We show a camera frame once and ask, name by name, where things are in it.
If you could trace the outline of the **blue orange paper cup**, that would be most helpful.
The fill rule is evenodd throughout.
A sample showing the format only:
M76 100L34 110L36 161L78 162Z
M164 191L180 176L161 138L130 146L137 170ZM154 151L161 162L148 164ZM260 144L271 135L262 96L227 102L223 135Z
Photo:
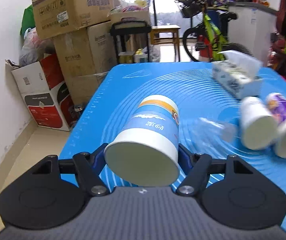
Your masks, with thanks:
M108 167L120 178L145 187L169 186L179 175L179 110L170 98L144 98L104 150Z

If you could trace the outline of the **clear plastic cup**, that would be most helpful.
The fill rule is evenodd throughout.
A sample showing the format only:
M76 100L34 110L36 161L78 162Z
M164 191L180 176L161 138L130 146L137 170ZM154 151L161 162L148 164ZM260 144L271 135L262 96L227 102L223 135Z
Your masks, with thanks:
M223 141L232 142L237 135L237 126L228 122L198 118L196 124L208 138L215 135Z

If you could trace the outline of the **white paper cup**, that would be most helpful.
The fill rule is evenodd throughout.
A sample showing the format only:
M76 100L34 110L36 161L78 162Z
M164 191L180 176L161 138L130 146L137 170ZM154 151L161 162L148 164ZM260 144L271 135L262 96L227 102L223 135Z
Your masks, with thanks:
M254 96L241 100L241 142L250 150L268 147L278 136L278 123L263 101Z

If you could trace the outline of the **red white appliance box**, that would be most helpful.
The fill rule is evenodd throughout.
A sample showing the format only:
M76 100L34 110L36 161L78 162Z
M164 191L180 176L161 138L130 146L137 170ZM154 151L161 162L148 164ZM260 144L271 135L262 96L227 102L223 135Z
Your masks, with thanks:
M56 54L20 67L6 61L20 94L38 126L69 131L76 121L74 103Z

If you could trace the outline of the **tissue pack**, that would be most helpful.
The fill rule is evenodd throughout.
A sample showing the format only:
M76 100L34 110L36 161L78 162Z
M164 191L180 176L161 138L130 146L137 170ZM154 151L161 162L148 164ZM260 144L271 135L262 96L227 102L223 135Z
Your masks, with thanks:
M259 70L263 63L253 56L226 50L219 53L224 59L212 62L212 77L238 100L258 96L263 83Z

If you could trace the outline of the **lower cardboard box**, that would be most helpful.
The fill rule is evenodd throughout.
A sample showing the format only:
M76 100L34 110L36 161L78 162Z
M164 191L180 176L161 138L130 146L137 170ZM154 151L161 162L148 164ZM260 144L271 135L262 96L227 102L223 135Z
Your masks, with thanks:
M87 103L117 65L111 23L103 22L53 38L73 103Z

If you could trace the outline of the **cardboard box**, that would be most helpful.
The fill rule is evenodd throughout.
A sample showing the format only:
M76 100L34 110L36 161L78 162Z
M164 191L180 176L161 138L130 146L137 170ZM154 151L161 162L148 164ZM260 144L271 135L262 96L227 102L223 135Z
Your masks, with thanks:
M73 103L87 103L117 65L111 23L103 22L53 38Z
M109 20L113 0L32 0L36 31L45 40Z

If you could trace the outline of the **green bicycle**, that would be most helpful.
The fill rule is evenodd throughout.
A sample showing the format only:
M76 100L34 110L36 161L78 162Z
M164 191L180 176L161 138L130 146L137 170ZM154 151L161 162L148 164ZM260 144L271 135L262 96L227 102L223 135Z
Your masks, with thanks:
M183 18L193 18L198 14L202 20L195 26L186 29L183 33L182 43L188 57L193 62L222 61L225 59L223 51L234 50L252 55L251 51L239 43L228 40L228 23L237 20L235 12L223 7L213 7L211 0L175 0ZM195 58L187 47L189 39L196 39L195 51L204 53Z

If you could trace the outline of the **black utility cart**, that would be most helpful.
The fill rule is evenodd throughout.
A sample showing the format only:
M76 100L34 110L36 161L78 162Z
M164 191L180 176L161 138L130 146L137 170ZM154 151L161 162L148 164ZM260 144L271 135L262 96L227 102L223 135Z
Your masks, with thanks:
M147 62L150 62L149 33L152 27L144 20L124 20L112 24L110 34L113 37L117 64L133 63L136 52L136 39L145 38Z

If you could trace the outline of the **wooden chair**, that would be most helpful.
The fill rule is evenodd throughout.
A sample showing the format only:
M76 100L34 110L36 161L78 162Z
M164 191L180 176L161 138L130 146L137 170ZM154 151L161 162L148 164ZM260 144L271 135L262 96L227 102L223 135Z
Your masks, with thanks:
M174 59L180 62L180 26L178 25L157 25L152 26L150 32L151 45L171 44L174 46Z

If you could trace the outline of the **white chest freezer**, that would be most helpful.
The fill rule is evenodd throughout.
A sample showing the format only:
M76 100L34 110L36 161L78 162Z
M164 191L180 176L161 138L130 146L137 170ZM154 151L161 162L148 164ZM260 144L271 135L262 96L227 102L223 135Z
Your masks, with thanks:
M237 14L237 19L228 23L228 40L245 46L266 65L278 12L252 2L229 2L228 6L230 12Z

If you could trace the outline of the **top cardboard box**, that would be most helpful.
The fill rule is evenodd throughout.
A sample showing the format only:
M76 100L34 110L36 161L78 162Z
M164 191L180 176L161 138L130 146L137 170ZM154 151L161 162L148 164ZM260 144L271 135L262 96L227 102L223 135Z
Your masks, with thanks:
M45 40L109 20L113 0L32 0L36 31Z

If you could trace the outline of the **plastic bag by wall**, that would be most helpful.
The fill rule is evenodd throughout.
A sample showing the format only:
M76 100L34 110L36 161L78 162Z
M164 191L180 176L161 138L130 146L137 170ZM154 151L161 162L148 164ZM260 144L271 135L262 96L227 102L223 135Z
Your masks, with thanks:
M23 47L19 54L19 65L27 66L44 58L44 54L54 54L52 39L41 40L36 28L29 28L24 34Z

